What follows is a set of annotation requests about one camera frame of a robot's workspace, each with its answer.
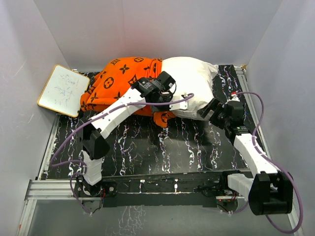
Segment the orange patterned plush pillowcase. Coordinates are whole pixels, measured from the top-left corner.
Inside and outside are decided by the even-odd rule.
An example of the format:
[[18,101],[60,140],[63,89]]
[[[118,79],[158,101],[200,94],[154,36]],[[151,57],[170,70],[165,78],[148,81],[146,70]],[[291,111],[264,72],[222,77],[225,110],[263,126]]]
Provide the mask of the orange patterned plush pillowcase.
[[81,110],[101,112],[121,98],[138,79],[156,78],[161,72],[161,58],[114,59],[94,76],[94,83],[81,96]]

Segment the white pillow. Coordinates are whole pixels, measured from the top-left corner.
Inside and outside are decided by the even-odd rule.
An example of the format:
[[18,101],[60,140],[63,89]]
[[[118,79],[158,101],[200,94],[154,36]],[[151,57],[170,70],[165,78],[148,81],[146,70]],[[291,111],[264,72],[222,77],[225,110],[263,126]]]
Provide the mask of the white pillow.
[[167,72],[176,82],[171,90],[176,96],[193,93],[186,110],[174,110],[180,118],[205,120],[197,111],[204,108],[214,98],[213,81],[219,66],[191,57],[173,57],[162,61],[161,70]]

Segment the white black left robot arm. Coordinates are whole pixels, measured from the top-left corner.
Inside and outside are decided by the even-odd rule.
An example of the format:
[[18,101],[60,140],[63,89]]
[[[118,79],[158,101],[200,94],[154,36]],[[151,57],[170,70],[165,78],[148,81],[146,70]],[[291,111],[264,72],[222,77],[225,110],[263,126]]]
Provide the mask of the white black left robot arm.
[[79,131],[79,141],[86,163],[81,189],[85,194],[97,196],[102,189],[102,159],[110,150],[106,138],[126,118],[145,107],[146,103],[167,103],[173,98],[170,89],[175,80],[163,71],[157,78],[135,79],[127,92],[100,114],[92,117]]

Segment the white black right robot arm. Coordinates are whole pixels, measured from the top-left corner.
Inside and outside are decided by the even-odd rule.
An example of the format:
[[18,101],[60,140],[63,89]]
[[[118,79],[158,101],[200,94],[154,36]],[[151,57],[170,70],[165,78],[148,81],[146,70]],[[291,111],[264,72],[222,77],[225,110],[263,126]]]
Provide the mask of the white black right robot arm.
[[245,105],[239,99],[221,103],[212,99],[197,112],[225,131],[226,137],[247,163],[252,178],[239,171],[224,173],[219,188],[225,195],[234,191],[244,196],[254,215],[288,214],[292,211],[293,186],[286,174],[263,158],[259,145],[245,126]]

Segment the small white dry-erase board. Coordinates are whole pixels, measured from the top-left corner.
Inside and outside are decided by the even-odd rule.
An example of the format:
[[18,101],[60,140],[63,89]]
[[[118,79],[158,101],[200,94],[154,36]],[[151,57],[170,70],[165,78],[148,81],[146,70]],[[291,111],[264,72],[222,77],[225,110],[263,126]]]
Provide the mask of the small white dry-erase board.
[[88,89],[89,84],[88,77],[56,64],[37,104],[62,115],[76,118],[81,110],[81,96]]

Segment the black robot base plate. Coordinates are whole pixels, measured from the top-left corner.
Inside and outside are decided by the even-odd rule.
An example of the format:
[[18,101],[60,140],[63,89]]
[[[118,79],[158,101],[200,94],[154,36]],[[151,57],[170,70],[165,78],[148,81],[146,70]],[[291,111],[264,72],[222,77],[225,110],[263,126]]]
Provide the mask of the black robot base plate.
[[106,176],[100,182],[100,192],[95,196],[81,189],[82,176],[71,180],[74,193],[83,200],[97,199],[101,207],[126,206],[202,206],[217,207],[220,201],[236,201],[242,196],[222,188],[223,172],[203,171],[174,174]]

